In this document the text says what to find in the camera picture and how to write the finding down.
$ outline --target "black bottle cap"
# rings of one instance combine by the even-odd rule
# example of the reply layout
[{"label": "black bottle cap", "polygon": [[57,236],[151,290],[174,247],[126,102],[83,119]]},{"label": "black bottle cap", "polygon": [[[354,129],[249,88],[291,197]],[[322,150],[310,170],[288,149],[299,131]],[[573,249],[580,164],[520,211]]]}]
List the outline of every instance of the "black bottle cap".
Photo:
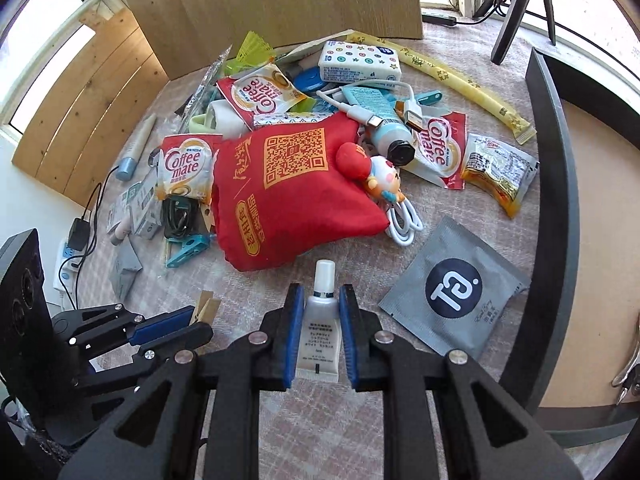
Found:
[{"label": "black bottle cap", "polygon": [[394,166],[406,166],[414,156],[415,148],[407,140],[394,140],[386,152],[386,159]]}]

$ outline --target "pliers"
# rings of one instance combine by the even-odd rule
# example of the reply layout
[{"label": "pliers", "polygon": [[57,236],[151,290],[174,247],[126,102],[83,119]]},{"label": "pliers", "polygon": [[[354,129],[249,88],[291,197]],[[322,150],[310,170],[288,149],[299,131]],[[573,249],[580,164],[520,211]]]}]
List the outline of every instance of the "pliers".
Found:
[{"label": "pliers", "polygon": [[611,386],[614,388],[622,386],[616,399],[616,406],[622,402],[629,390],[635,397],[640,395],[640,316],[638,316],[638,326],[636,327],[636,348],[629,362],[611,381]]}]

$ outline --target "metal screw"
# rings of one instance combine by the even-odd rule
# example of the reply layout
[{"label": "metal screw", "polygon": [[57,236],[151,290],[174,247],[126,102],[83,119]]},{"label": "metal screw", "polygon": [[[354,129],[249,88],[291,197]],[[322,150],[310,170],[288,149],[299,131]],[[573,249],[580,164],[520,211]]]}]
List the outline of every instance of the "metal screw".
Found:
[{"label": "metal screw", "polygon": [[380,344],[388,345],[389,343],[392,343],[394,341],[395,336],[388,330],[378,330],[375,333],[374,337]]},{"label": "metal screw", "polygon": [[180,350],[174,356],[174,361],[179,365],[185,365],[193,361],[193,352],[190,350]]},{"label": "metal screw", "polygon": [[469,361],[469,356],[463,350],[452,350],[449,352],[449,361],[455,365],[465,365]]},{"label": "metal screw", "polygon": [[252,345],[261,345],[267,342],[267,336],[264,332],[251,332],[249,334],[249,343]]}]

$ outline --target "white wall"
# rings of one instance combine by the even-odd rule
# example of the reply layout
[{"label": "white wall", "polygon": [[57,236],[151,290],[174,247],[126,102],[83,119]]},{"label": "white wall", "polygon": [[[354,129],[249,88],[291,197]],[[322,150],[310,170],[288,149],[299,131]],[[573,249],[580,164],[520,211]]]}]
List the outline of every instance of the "white wall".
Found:
[{"label": "white wall", "polygon": [[0,246],[8,237],[35,227],[45,277],[44,296],[49,303],[60,305],[60,294],[53,288],[58,245],[84,208],[18,170],[11,164],[14,151],[15,145],[0,133]]}]

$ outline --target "white tube cap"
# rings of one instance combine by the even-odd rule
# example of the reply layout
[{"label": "white tube cap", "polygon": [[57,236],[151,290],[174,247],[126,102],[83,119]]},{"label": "white tube cap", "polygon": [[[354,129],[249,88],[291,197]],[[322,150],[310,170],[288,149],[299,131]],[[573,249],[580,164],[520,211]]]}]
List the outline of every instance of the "white tube cap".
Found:
[{"label": "white tube cap", "polygon": [[332,297],[335,285],[335,262],[318,260],[316,262],[316,278],[314,280],[314,296]]}]

